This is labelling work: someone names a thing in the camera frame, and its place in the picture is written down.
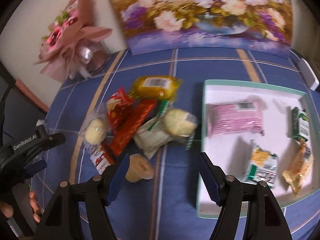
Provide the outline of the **person's left hand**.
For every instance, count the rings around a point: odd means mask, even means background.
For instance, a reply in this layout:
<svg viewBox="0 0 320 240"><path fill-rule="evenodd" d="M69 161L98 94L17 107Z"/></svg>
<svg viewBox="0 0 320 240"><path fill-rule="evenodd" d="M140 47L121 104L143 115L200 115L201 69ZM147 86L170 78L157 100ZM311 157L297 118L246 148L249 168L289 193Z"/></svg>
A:
<svg viewBox="0 0 320 240"><path fill-rule="evenodd" d="M30 190L29 198L30 198L30 206L33 210L33 218L34 218L35 222L39 223L42 218L42 212L41 212L41 208L37 202L37 195L33 190ZM1 208L1 213L5 216L5 218L10 218L13 216L14 210L13 210L12 206L10 206L4 202L1 202L0 208Z"/></svg>

